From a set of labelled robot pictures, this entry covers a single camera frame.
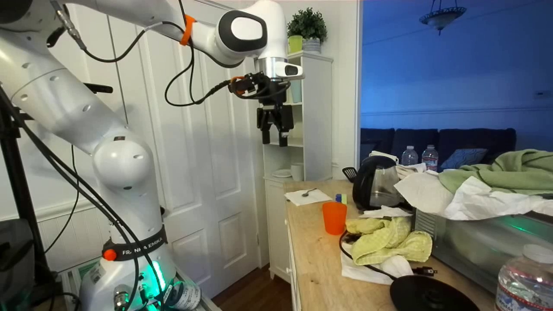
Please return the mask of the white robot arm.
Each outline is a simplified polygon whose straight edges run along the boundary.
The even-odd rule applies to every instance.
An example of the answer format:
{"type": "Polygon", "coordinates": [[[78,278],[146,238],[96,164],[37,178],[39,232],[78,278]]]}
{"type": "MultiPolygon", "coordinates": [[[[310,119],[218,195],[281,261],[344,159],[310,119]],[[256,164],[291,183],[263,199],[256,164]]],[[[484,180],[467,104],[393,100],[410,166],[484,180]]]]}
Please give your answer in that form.
{"type": "Polygon", "coordinates": [[[275,0],[256,0],[210,26],[170,0],[2,0],[0,5],[2,90],[13,105],[92,157],[96,187],[77,176],[68,180],[111,221],[103,259],[82,280],[84,311],[199,311],[201,289],[170,254],[151,150],[51,54],[63,31],[78,35],[66,10],[70,3],[154,29],[224,67],[253,57],[256,71],[224,86],[260,100],[265,128],[275,124],[289,131],[282,104],[303,69],[287,60],[282,7],[275,0]]]}

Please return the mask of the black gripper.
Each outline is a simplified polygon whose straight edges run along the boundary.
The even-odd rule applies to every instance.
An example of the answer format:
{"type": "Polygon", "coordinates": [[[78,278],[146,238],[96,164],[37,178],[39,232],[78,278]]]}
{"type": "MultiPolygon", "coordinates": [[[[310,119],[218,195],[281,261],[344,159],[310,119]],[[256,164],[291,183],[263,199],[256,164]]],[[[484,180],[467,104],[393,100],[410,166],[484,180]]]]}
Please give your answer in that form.
{"type": "Polygon", "coordinates": [[[255,98],[262,104],[258,111],[258,126],[262,128],[263,143],[270,143],[270,128],[275,124],[279,131],[279,145],[289,145],[289,130],[294,128],[293,111],[286,107],[287,81],[274,81],[268,76],[255,74],[255,98]]]}

